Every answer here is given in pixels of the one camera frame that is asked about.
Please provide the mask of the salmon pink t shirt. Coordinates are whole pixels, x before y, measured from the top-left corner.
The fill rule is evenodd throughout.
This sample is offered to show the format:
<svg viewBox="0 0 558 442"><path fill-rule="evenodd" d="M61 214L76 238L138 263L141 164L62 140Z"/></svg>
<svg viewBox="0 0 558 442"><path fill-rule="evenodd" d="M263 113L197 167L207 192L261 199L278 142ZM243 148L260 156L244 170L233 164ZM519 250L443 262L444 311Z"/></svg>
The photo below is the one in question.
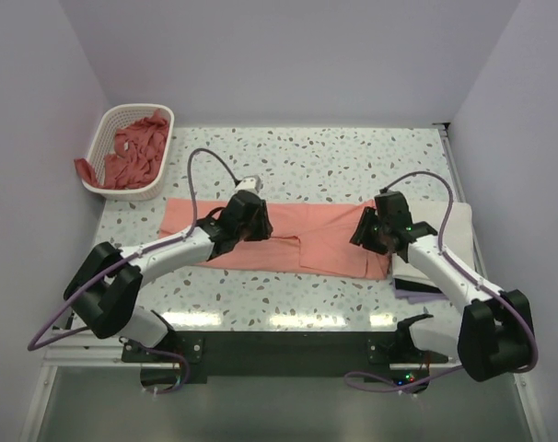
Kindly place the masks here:
<svg viewBox="0 0 558 442"><path fill-rule="evenodd" d="M268 203L271 238L240 242L233 251L203 264L225 270L313 273L384 280L389 257L350 242L363 210L353 204Z"/></svg>

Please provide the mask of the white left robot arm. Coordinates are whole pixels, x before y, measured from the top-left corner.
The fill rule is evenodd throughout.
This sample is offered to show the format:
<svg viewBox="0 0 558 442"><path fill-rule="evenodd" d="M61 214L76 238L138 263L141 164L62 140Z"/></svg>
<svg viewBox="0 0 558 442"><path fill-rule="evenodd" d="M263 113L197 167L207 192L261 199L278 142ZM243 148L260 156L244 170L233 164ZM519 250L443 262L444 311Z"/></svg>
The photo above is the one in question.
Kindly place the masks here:
<svg viewBox="0 0 558 442"><path fill-rule="evenodd" d="M241 190L178 234L125 250L109 242L95 246L64 300L97 338L125 338L142 345L153 360L165 361L175 350L174 329L161 315L136 305L140 290L179 268L230 253L241 241L266 240L272 232L266 202Z"/></svg>

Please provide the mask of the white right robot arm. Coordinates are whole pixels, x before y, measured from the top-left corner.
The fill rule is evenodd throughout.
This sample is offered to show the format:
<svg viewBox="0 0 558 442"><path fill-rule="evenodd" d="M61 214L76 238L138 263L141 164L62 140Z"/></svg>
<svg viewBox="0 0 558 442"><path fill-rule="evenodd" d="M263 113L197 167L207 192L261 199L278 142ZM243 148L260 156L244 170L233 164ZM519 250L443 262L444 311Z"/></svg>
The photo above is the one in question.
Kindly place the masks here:
<svg viewBox="0 0 558 442"><path fill-rule="evenodd" d="M444 244L442 232L415 222L401 192L380 191L364 209L351 243L402 259L423 273L460 314L456 325L436 323L431 314L401 321L390 355L413 362L426 351L456 359L482 382L532 368L539 351L527 297L505 291L478 275Z"/></svg>

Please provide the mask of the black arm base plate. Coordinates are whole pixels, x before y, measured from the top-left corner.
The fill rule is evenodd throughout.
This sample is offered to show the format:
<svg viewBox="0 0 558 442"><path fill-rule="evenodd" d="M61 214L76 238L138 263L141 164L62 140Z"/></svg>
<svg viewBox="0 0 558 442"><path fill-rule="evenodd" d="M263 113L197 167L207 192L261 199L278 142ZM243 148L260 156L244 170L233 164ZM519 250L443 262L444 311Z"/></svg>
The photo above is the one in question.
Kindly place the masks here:
<svg viewBox="0 0 558 442"><path fill-rule="evenodd" d="M448 358L407 346L394 353L395 331L176 331L171 352L123 345L122 361L141 366L144 387L169 390L178 380L212 377L341 378L352 371L402 383L424 378L426 365Z"/></svg>

